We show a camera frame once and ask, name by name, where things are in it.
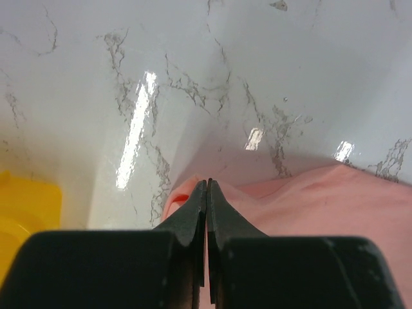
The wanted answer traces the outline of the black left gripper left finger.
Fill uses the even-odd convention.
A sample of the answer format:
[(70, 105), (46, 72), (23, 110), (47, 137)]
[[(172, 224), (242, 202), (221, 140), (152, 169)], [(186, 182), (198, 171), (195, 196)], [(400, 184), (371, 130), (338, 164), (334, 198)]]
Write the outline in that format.
[(152, 230), (40, 232), (19, 249), (2, 308), (198, 308), (207, 183)]

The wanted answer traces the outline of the yellow plastic tray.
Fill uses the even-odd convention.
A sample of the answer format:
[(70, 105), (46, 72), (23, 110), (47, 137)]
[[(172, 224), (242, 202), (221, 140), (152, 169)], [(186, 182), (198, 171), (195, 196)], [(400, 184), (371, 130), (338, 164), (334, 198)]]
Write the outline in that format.
[(54, 184), (1, 173), (1, 262), (32, 234), (61, 226), (62, 192)]

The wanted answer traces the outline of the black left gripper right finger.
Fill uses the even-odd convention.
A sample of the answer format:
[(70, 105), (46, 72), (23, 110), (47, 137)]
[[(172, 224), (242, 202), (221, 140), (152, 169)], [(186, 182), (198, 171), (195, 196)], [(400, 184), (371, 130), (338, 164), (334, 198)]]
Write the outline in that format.
[(209, 290), (216, 308), (403, 308), (378, 247), (342, 236), (271, 237), (216, 180), (206, 193)]

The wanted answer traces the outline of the pink t shirt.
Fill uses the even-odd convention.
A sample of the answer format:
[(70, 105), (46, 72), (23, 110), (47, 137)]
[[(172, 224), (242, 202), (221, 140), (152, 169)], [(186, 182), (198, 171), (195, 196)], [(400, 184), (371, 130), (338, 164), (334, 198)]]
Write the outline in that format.
[(271, 236), (364, 236), (383, 251), (411, 307), (411, 188), (345, 165), (243, 187), (222, 184), (229, 203)]

